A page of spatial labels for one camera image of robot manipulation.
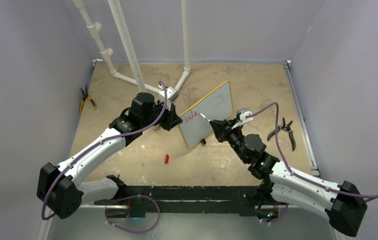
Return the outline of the red whiteboard marker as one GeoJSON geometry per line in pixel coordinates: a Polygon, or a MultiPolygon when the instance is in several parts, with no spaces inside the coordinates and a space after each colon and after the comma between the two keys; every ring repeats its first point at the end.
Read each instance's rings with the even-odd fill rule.
{"type": "Polygon", "coordinates": [[[203,113],[199,113],[199,115],[205,119],[207,122],[210,122],[210,119],[208,119],[203,113]]]}

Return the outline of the yellow-framed whiteboard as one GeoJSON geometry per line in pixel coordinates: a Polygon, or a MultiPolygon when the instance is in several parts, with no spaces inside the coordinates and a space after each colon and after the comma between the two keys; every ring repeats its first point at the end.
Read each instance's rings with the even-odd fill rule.
{"type": "Polygon", "coordinates": [[[225,81],[180,115],[179,130],[186,147],[193,148],[212,132],[209,123],[199,113],[210,120],[226,120],[233,111],[231,84],[225,81]]]}

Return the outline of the red marker cap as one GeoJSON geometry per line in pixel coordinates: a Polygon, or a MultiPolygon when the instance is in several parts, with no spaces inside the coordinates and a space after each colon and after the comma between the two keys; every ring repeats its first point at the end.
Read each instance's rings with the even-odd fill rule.
{"type": "Polygon", "coordinates": [[[165,164],[168,164],[168,163],[169,163],[169,155],[168,155],[168,154],[165,155],[164,163],[165,163],[165,164]]]}

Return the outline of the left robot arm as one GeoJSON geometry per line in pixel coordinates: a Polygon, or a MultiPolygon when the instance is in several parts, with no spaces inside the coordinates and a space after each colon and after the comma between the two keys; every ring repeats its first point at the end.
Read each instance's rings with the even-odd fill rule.
{"type": "Polygon", "coordinates": [[[39,172],[36,196],[43,202],[41,218],[53,216],[65,219],[93,195],[100,195],[113,204],[121,204],[126,198],[125,189],[119,187],[114,177],[107,177],[94,185],[97,190],[86,189],[83,181],[101,163],[116,152],[129,146],[153,126],[170,131],[182,123],[175,111],[172,91],[159,92],[159,99],[148,92],[140,92],[91,144],[57,165],[46,163],[39,172]]]}

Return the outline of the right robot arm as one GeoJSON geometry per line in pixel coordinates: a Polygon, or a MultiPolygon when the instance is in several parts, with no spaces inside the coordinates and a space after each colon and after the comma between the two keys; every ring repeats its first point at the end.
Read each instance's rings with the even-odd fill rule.
{"type": "Polygon", "coordinates": [[[243,135],[237,120],[209,120],[218,142],[227,142],[248,171],[261,180],[258,199],[295,205],[329,221],[337,231],[356,237],[368,205],[356,185],[322,180],[266,152],[258,134],[243,135]]]}

